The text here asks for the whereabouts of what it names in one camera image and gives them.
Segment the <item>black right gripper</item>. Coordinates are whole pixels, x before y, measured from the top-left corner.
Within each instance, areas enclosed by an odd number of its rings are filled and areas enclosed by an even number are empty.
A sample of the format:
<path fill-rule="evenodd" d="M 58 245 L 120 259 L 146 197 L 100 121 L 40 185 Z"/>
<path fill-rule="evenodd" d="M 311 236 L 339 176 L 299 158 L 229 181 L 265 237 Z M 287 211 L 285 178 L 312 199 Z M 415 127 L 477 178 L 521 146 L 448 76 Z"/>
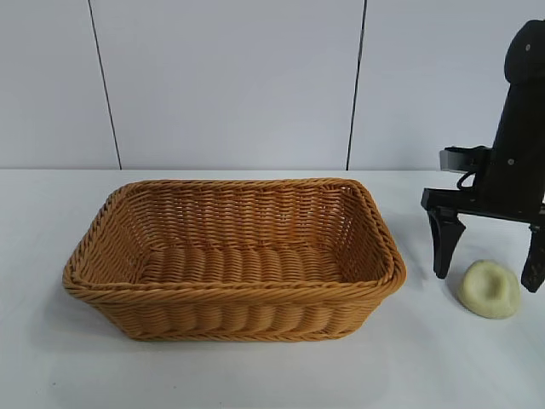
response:
<path fill-rule="evenodd" d="M 523 222 L 531 242 L 521 284 L 536 293 L 545 279 L 544 85 L 512 85 L 491 147 L 446 147 L 440 169 L 462 176 L 455 190 L 428 189 L 423 207 L 433 238 L 433 271 L 445 279 L 465 231 L 460 213 Z"/>

